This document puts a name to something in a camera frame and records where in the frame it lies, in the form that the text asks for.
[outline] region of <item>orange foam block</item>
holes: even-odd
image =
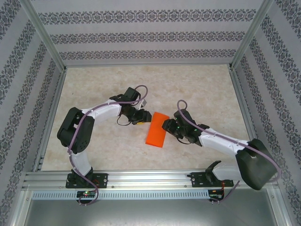
[[[162,125],[166,119],[169,119],[169,116],[158,112],[154,113],[150,124],[150,130],[145,141],[147,145],[163,147],[166,131],[162,128]]]

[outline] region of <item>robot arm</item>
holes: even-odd
[[[85,149],[90,143],[94,125],[97,125],[110,117],[121,115],[125,115],[128,118],[128,121],[134,125],[140,122],[151,121],[151,114],[148,111],[141,109],[141,107],[146,105],[145,100],[138,102],[135,106],[131,104],[118,104],[119,102],[135,101],[140,97],[141,95],[138,91],[133,88],[128,88],[124,94],[110,97],[110,99],[104,103],[103,107],[99,107],[96,110],[92,110],[95,109],[94,107],[83,110],[73,107],[69,110],[57,133],[57,138],[64,147],[70,145],[81,118],[87,112],[91,111],[84,118],[71,147],[71,159],[80,174],[86,178],[91,178],[93,174],[93,168],[88,161]],[[72,172],[76,177],[78,184],[82,184],[83,186],[87,184],[87,182],[78,176],[75,171],[72,170]]]
[[[195,121],[192,119],[188,111],[185,109],[181,109],[183,115],[193,124],[196,125]],[[216,132],[212,128],[207,125],[200,124],[198,125],[200,128],[208,131],[208,133],[204,131],[200,131],[196,129],[194,126],[189,124],[177,111],[174,114],[175,119],[166,120],[162,128],[175,136],[177,139],[183,139],[184,137],[188,139],[191,144],[197,144],[199,146],[210,147],[224,154],[228,154],[233,156],[237,160],[237,165],[221,165],[218,164],[212,172],[213,175],[209,176],[209,180],[240,180],[243,179],[246,184],[248,184],[251,188],[255,190],[260,190],[275,173],[277,172],[274,165],[269,162],[266,158],[261,156],[254,151],[249,150],[248,148],[239,145],[244,144],[255,148],[261,153],[267,155],[272,159],[268,150],[264,146],[264,144],[258,140],[253,139],[252,141],[246,140],[238,140],[231,138],[229,136],[223,135],[219,132]],[[231,140],[235,140],[236,143],[232,141],[226,140],[224,138],[219,137],[222,135],[223,137],[229,138]]]

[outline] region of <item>patterned wallpaper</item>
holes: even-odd
[[[282,170],[279,185],[301,225],[300,4],[276,0],[236,71],[256,135]]]
[[[230,63],[262,0],[33,0],[66,65]]]
[[[31,171],[61,71],[17,0],[0,1],[0,226]]]

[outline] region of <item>purple cable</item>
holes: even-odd
[[[230,190],[230,192],[229,192],[229,193],[226,195],[226,197],[223,198],[222,200],[218,200],[218,199],[215,199],[215,198],[212,198],[212,197],[210,197],[210,199],[212,199],[212,200],[214,200],[214,201],[217,201],[218,203],[221,203],[221,202],[225,201],[226,199],[229,198],[229,196],[232,195],[233,191],[234,191],[235,188],[238,186],[239,182],[240,182],[240,180],[237,181],[237,183],[234,185],[234,187]]]
[[[275,181],[277,181],[277,180],[280,178],[280,176],[281,176],[281,169],[277,166],[277,164],[275,163],[274,160],[272,160],[272,159],[271,159],[270,157],[268,157],[266,154],[264,154],[264,153],[258,151],[257,149],[255,149],[255,148],[253,148],[253,147],[250,147],[250,146],[248,146],[248,145],[242,144],[242,143],[240,143],[240,142],[237,142],[237,141],[235,141],[235,140],[233,140],[233,139],[230,139],[230,138],[228,138],[228,137],[225,137],[225,136],[223,136],[223,135],[215,134],[215,133],[212,133],[212,132],[210,132],[210,131],[206,131],[205,129],[200,128],[199,126],[195,125],[194,123],[192,123],[191,121],[189,121],[189,120],[184,116],[184,114],[182,113],[182,111],[180,110],[180,102],[185,103],[185,105],[186,105],[186,106],[185,106],[185,109],[187,108],[187,103],[186,103],[185,100],[179,100],[178,103],[177,103],[177,108],[178,108],[179,113],[181,114],[181,116],[182,116],[182,117],[183,117],[190,125],[194,126],[195,128],[199,129],[200,131],[203,131],[203,132],[208,133],[208,134],[210,134],[210,135],[217,136],[217,137],[220,137],[220,138],[222,138],[222,139],[228,140],[228,141],[230,141],[230,142],[232,142],[232,143],[234,143],[234,144],[241,145],[241,146],[243,146],[243,147],[245,147],[245,148],[250,149],[251,151],[254,151],[254,152],[258,153],[259,155],[261,155],[262,157],[264,157],[264,158],[266,158],[268,161],[270,161],[270,162],[273,164],[273,166],[276,168],[276,170],[277,170],[277,176],[276,176],[274,179],[270,180],[269,182],[270,182],[270,183],[275,182]]]
[[[79,124],[77,125],[77,128],[76,128],[76,130],[75,130],[75,133],[74,133],[74,135],[73,135],[73,138],[72,138],[72,140],[71,140],[71,142],[70,142],[70,145],[69,145],[69,147],[68,147],[68,151],[67,151],[67,152],[68,152],[68,154],[69,154],[69,160],[70,160],[70,163],[71,163],[71,165],[72,165],[72,167],[73,167],[73,170],[74,170],[78,175],[80,175],[85,181],[87,181],[88,183],[90,183],[90,184],[95,188],[95,191],[96,191],[96,197],[95,197],[91,202],[86,203],[86,204],[82,204],[82,203],[80,202],[80,199],[81,199],[81,197],[80,197],[80,198],[79,198],[79,205],[85,205],[85,206],[91,205],[91,204],[93,204],[94,202],[97,201],[98,196],[99,196],[99,191],[98,191],[98,187],[96,186],[96,184],[94,184],[92,181],[90,181],[89,179],[87,179],[84,175],[82,175],[82,174],[76,169],[76,167],[75,167],[75,165],[74,165],[74,162],[73,162],[73,160],[72,160],[72,157],[71,157],[71,154],[72,154],[71,148],[72,148],[72,146],[73,146],[73,144],[74,144],[75,138],[76,138],[76,136],[77,136],[77,134],[78,134],[78,132],[79,132],[79,129],[80,129],[82,123],[83,123],[83,120],[87,117],[88,114],[90,114],[92,111],[95,111],[96,109],[98,109],[98,108],[100,108],[100,107],[104,107],[104,106],[107,106],[107,105],[133,104],[133,103],[136,103],[136,102],[139,102],[139,101],[145,99],[145,97],[147,96],[147,93],[148,93],[148,89],[147,89],[147,87],[144,86],[144,85],[139,85],[139,86],[137,86],[135,89],[137,89],[137,88],[139,88],[139,87],[144,87],[144,88],[146,89],[145,95],[144,95],[142,98],[140,98],[140,99],[138,99],[138,100],[134,100],[134,101],[128,101],[128,102],[127,102],[127,101],[109,102],[109,103],[105,103],[105,104],[98,105],[98,106],[92,108],[91,110],[87,111],[87,112],[83,115],[83,117],[80,119]]]

